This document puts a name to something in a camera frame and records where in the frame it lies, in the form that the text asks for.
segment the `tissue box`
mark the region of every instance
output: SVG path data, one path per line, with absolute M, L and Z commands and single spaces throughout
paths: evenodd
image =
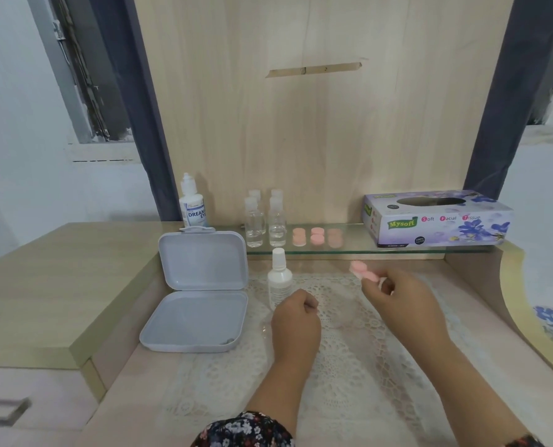
M 366 194 L 362 220 L 378 247 L 500 244 L 512 209 L 474 191 Z

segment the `hand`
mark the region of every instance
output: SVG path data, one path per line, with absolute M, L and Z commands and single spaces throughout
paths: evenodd
M 407 351 L 416 360 L 452 351 L 444 314 L 428 285 L 396 268 L 376 274 L 386 277 L 381 290 L 362 279 L 362 292 Z
M 309 375 L 322 336 L 316 298 L 297 290 L 276 307 L 271 326 L 275 363 L 287 363 Z

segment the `desk surface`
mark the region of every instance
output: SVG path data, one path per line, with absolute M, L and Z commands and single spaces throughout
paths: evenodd
M 80 368 L 180 223 L 71 223 L 0 258 L 0 367 Z
M 545 428 L 537 434 L 553 445 L 553 371 L 512 332 L 443 260 L 396 262 L 424 273 L 498 367 L 514 378 L 513 385 L 535 405 Z M 255 271 L 267 262 L 250 262 Z M 344 272 L 343 261 L 289 261 L 294 272 Z M 77 447 L 141 447 L 158 439 L 155 420 L 161 399 L 179 367 L 179 354 L 153 353 L 139 345 L 82 432 Z M 191 439 L 165 439 L 161 445 L 189 445 Z

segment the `drawer handle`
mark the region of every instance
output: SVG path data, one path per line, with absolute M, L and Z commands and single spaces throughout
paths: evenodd
M 0 400 L 0 427 L 12 427 L 31 406 L 32 403 L 28 398 Z

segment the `person's left hand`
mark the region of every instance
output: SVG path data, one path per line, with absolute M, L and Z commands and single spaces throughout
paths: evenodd
M 284 363 L 309 375 L 322 337 L 317 300 L 297 290 L 280 303 L 272 316 L 275 363 Z

